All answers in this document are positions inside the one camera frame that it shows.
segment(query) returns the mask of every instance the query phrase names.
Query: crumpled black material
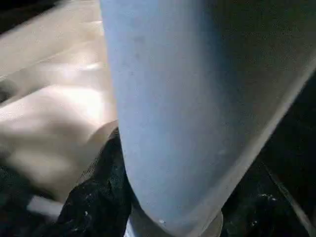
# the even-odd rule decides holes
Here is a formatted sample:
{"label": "crumpled black material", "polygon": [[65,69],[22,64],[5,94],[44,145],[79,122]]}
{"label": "crumpled black material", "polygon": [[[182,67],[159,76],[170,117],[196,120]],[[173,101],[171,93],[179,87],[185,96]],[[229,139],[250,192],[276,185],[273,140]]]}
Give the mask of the crumpled black material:
{"label": "crumpled black material", "polygon": [[93,175],[70,192],[57,222],[37,230],[33,237],[124,235],[131,200],[118,130],[112,133],[94,166]]}

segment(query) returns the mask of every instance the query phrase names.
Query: black fabric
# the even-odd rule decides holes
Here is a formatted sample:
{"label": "black fabric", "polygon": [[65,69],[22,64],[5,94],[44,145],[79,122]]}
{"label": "black fabric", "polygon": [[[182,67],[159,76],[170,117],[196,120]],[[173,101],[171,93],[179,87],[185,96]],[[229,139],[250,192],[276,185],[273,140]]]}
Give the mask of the black fabric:
{"label": "black fabric", "polygon": [[34,237],[122,237],[131,211],[118,130],[93,164],[92,176],[68,196],[57,222]]}

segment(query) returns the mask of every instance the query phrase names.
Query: beige surface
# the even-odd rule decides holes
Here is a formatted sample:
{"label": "beige surface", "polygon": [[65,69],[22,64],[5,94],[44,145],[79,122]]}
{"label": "beige surface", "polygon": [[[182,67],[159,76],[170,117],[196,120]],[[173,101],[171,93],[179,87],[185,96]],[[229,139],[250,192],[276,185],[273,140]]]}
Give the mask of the beige surface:
{"label": "beige surface", "polygon": [[64,201],[116,126],[97,1],[74,1],[0,38],[6,163]]}

